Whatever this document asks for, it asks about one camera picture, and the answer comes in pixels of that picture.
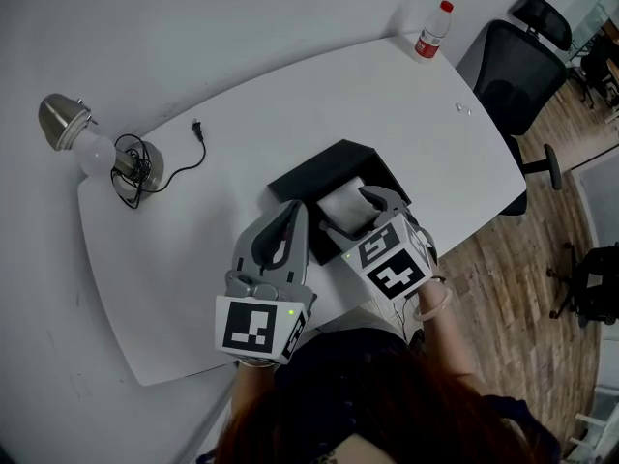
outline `black box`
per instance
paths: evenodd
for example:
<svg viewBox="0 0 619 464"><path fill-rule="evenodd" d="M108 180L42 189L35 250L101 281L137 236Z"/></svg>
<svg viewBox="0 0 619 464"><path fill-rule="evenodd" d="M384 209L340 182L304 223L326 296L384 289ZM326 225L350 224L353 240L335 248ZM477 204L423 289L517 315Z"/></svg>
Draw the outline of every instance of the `black box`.
<svg viewBox="0 0 619 464"><path fill-rule="evenodd" d="M345 139L269 184L269 189L279 202L300 199L307 206L309 248L319 265L341 255L341 250L327 233L319 228L320 222L326 216L317 201L357 176L361 177L367 186L380 186L396 191L407 205L410 204L404 189L376 150ZM370 222L368 227L362 228L359 233L371 228L373 227Z"/></svg>

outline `black office chair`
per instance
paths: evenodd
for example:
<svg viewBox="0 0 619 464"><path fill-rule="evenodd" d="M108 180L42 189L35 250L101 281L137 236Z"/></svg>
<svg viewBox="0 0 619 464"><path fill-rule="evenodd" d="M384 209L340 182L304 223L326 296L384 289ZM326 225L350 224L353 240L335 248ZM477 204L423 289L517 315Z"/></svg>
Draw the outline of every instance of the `black office chair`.
<svg viewBox="0 0 619 464"><path fill-rule="evenodd" d="M571 243L564 244L570 250L572 276L562 276L552 269L546 270L550 277L556 277L569 286L568 295L558 311L551 311L550 318L557 319L569 306L578 319L604 321L612 325L619 315L619 243L610 247L591 249L582 263L576 262L575 249ZM587 287L589 276L602 277L602 284Z"/></svg>
<svg viewBox="0 0 619 464"><path fill-rule="evenodd" d="M592 39L589 53L580 59L580 67L586 77L584 89L589 85L594 87L611 107L619 104L619 95L616 94L619 84L612 77L607 63L609 58L612 60L613 54L614 60L617 60L615 48L618 48L617 45L610 39L598 35Z"/></svg>
<svg viewBox="0 0 619 464"><path fill-rule="evenodd" d="M572 41L572 31L563 16L545 0L519 0L512 14L529 28L523 31L503 20L490 23L482 66L473 91L501 132L522 174L549 170L552 186L560 189L561 171L552 148L545 145L545 160L525 165L512 136L523 135L529 130L568 76L561 60L540 43L538 35L567 49ZM524 192L502 215L522 215L526 207Z"/></svg>

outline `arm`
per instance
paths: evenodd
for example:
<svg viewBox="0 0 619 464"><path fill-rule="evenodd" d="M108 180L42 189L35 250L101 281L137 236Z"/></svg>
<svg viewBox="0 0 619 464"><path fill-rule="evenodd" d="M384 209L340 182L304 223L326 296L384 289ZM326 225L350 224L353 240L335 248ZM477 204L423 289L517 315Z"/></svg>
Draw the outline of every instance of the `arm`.
<svg viewBox="0 0 619 464"><path fill-rule="evenodd" d="M275 368L249 367L239 363L232 388L232 416L251 404L259 395L273 387Z"/></svg>
<svg viewBox="0 0 619 464"><path fill-rule="evenodd" d="M441 283L426 282L419 289L419 306L423 313L441 303L446 289ZM484 382L475 373L475 362L457 325L456 316L447 306L437 316L424 323L427 356L462 384L478 392L488 394Z"/></svg>

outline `desk lamp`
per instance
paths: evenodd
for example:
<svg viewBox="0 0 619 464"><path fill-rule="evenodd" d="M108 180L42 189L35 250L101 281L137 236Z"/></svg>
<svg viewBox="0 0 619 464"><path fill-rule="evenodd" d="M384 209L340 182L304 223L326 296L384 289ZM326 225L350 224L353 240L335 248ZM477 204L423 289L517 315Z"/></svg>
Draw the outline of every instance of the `desk lamp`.
<svg viewBox="0 0 619 464"><path fill-rule="evenodd" d="M46 96L39 106L39 123L49 146L55 151L73 151L89 176L111 174L113 185L124 200L135 200L136 191L142 199L149 197L162 181L160 151L135 136L131 136L134 140L125 151L118 149L109 138L89 129L91 123L97 124L90 111L80 99L71 100L58 93Z"/></svg>

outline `red label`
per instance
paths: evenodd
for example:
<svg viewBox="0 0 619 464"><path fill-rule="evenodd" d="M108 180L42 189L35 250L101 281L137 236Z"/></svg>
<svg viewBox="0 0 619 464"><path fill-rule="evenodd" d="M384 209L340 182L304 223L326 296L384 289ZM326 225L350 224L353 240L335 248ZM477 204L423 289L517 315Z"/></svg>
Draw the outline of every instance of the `red label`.
<svg viewBox="0 0 619 464"><path fill-rule="evenodd" d="M438 46L428 44L420 38L419 40L417 40L417 44L415 44L415 49L417 50L417 53L419 53L422 57L432 58L434 55L436 55L436 50L438 50Z"/></svg>

